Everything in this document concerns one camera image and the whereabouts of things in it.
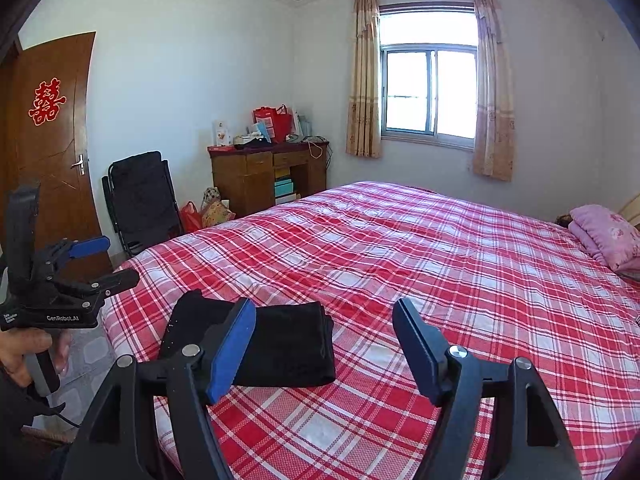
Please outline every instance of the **window glass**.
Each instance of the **window glass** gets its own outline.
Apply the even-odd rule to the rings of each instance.
[[[425,131],[428,91],[426,53],[389,52],[386,74],[386,127]]]
[[[471,52],[438,52],[438,133],[476,136],[476,56]]]
[[[397,12],[380,16],[380,44],[451,43],[478,46],[472,12]]]

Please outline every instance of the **book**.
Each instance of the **book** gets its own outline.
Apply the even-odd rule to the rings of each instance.
[[[207,146],[207,151],[209,152],[231,152],[234,150],[235,146]]]
[[[287,202],[293,202],[297,198],[299,198],[299,195],[296,195],[295,193],[291,193],[285,196],[280,196],[276,199],[276,205],[286,204]]]

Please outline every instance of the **door handle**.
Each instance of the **door handle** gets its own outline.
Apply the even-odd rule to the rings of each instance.
[[[79,166],[80,167],[80,174],[84,175],[84,156],[82,156],[82,153],[80,153],[78,159],[79,160],[75,164],[72,164],[71,167],[75,168],[75,167]]]

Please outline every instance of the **reclining chair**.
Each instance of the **reclining chair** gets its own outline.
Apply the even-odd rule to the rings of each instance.
[[[129,258],[184,234],[169,165],[148,152],[110,165],[102,188],[113,228]]]

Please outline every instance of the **wooden headboard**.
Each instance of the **wooden headboard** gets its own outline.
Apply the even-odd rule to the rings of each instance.
[[[620,210],[620,216],[640,229],[640,194],[625,204]]]

